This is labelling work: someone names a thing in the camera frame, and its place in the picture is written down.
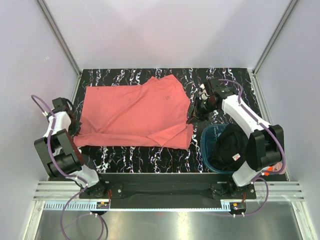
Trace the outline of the teal plastic laundry basket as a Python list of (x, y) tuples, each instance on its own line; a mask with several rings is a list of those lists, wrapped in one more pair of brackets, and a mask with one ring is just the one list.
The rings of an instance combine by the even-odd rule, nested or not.
[(221, 171), (214, 169), (209, 163), (209, 157), (213, 153), (218, 137), (222, 134), (229, 124), (212, 124), (207, 126), (200, 138), (200, 152), (202, 161), (209, 171), (218, 174), (232, 174), (234, 171)]

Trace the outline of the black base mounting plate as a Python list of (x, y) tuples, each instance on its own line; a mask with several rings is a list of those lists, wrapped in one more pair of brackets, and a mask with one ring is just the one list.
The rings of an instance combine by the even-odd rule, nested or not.
[(104, 173), (102, 181), (112, 199), (129, 196), (196, 196), (254, 200), (255, 187), (237, 187), (229, 174), (217, 173)]

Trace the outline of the salmon pink t-shirt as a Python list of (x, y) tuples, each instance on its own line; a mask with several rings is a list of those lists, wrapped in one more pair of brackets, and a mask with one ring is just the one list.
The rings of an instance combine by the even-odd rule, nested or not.
[(142, 85), (86, 88), (77, 147), (166, 147), (186, 150), (193, 135), (187, 124), (190, 100), (169, 75)]

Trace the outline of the orange garment in basket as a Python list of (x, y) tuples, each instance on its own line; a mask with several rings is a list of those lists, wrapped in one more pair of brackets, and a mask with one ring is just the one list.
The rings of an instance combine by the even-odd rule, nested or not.
[(267, 168), (267, 169), (263, 172), (263, 175), (264, 175), (264, 176), (269, 176), (270, 173), (272, 173), (272, 172), (273, 172), (273, 167), (271, 166), (271, 167)]

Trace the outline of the aluminium frame rail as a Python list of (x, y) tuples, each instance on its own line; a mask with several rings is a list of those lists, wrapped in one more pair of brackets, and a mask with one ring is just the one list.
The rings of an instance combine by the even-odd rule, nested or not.
[[(218, 200), (263, 201), (268, 195), (272, 202), (303, 202), (305, 200), (298, 182), (271, 181), (266, 185), (257, 181), (238, 193), (223, 194), (224, 182), (124, 182), (108, 183), (112, 199), (125, 197), (205, 197)], [(64, 201), (80, 191), (80, 187), (68, 181), (40, 181), (36, 187), (34, 201)]]

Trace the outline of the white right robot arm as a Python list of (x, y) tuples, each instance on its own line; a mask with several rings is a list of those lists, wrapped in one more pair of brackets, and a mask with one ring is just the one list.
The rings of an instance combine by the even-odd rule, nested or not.
[(232, 174), (233, 182), (227, 185), (228, 195), (236, 199), (244, 194), (245, 186), (259, 176), (285, 172), (284, 130), (280, 125), (271, 125), (259, 117), (243, 102), (241, 85), (236, 93), (222, 82), (223, 79), (214, 77), (201, 84), (187, 124), (206, 121), (210, 113), (221, 110), (246, 134), (248, 143), (240, 156), (244, 162)]

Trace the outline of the black t-shirt in basket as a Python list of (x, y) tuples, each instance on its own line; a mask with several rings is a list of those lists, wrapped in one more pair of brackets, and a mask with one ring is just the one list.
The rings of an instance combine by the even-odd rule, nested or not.
[(245, 162), (247, 144), (245, 132), (237, 124), (229, 124), (217, 138), (208, 162), (216, 170), (235, 172)]

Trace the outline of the pale pink garment in basket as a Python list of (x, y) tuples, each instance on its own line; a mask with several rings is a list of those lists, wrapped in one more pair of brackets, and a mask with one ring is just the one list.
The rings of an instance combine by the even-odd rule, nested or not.
[(285, 174), (286, 170), (287, 170), (287, 166), (285, 165), (283, 170), (281, 170), (283, 167), (283, 163), (282, 162), (278, 162), (277, 164), (273, 165), (272, 167), (269, 168), (270, 172), (279, 172), (280, 175)]

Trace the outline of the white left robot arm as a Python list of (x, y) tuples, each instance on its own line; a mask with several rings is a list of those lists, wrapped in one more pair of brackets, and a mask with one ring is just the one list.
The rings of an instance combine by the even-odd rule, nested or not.
[(100, 181), (96, 170), (85, 165), (84, 157), (73, 141), (80, 131), (80, 124), (76, 122), (72, 102), (58, 97), (52, 100), (53, 108), (50, 108), (38, 96), (32, 95), (31, 99), (36, 104), (41, 101), (46, 107), (41, 111), (48, 121), (48, 128), (43, 137), (34, 141), (34, 147), (48, 176), (73, 180), (95, 197), (103, 198), (108, 193), (107, 184)]

